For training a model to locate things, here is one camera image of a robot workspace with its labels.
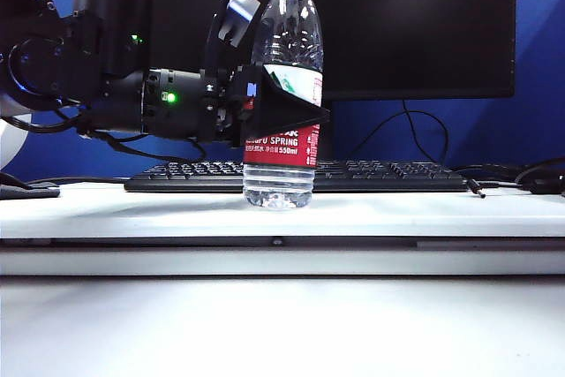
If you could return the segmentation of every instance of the black keyboard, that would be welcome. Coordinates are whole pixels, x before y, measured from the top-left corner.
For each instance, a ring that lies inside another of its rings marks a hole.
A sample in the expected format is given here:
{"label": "black keyboard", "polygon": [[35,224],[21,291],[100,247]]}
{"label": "black keyboard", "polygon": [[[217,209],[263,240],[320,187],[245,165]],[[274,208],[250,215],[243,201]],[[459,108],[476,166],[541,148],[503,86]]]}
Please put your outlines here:
{"label": "black keyboard", "polygon": [[[170,162],[125,183],[128,192],[242,192],[241,162]],[[466,180],[433,162],[319,161],[315,192],[465,192]]]}

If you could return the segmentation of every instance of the sticker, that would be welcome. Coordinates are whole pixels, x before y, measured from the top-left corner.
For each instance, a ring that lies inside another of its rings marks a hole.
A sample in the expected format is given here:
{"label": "sticker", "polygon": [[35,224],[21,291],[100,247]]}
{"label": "sticker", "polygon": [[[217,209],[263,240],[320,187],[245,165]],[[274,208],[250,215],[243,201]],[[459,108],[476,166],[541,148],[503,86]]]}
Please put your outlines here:
{"label": "sticker", "polygon": [[[317,106],[321,105],[320,72],[278,64],[267,64],[265,69],[287,92]],[[320,126],[311,125],[261,139],[247,140],[244,162],[315,168],[319,137]]]}

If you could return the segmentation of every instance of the robotic arm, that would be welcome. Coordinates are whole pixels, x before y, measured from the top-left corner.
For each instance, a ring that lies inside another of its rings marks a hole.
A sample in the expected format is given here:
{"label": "robotic arm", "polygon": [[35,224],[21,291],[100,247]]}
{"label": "robotic arm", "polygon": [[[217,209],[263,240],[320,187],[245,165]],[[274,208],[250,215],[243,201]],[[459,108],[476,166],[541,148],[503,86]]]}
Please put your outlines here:
{"label": "robotic arm", "polygon": [[[30,132],[75,127],[100,139],[120,131],[233,147],[327,121],[325,109],[285,92],[260,65],[220,68],[223,46],[239,44],[259,5],[220,0],[204,67],[184,72],[149,67],[151,0],[74,0],[66,18],[51,0],[0,0],[0,117]],[[66,117],[66,107],[79,114]],[[45,110],[63,121],[17,119]]]}

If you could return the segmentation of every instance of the blue partition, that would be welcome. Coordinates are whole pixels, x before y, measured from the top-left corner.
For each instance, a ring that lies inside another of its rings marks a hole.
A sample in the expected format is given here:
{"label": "blue partition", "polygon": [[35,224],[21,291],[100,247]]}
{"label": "blue partition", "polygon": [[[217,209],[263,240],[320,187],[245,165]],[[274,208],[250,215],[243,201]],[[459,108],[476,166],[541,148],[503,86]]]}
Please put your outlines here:
{"label": "blue partition", "polygon": [[[72,0],[55,0],[62,15]],[[409,101],[442,119],[450,132],[449,165],[476,162],[535,162],[564,154],[565,146],[565,0],[517,0],[516,95],[496,100]],[[375,125],[399,111],[399,101],[337,102],[333,108],[334,147],[348,153]],[[442,146],[441,128],[415,116],[418,136],[433,155]],[[35,114],[35,122],[57,120]],[[163,155],[196,155],[185,142],[147,138],[133,144]],[[241,149],[215,143],[206,146],[214,159],[240,159]],[[386,125],[357,158],[420,159],[405,117]],[[155,161],[113,152],[97,140],[81,139],[73,130],[56,135],[31,134],[6,167],[24,180],[92,175],[130,176]]]}

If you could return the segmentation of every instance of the monitor screen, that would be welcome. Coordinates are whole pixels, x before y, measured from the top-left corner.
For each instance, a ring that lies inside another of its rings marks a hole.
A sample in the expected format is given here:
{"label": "monitor screen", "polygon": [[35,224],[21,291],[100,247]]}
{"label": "monitor screen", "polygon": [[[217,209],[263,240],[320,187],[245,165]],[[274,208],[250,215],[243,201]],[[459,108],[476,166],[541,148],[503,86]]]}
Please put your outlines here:
{"label": "monitor screen", "polygon": [[[268,2],[260,1],[263,7]],[[324,41],[326,100],[514,93],[516,0],[314,2]],[[152,66],[201,68],[217,6],[218,0],[154,0]],[[229,52],[227,66],[249,63],[251,30],[240,49]]]}

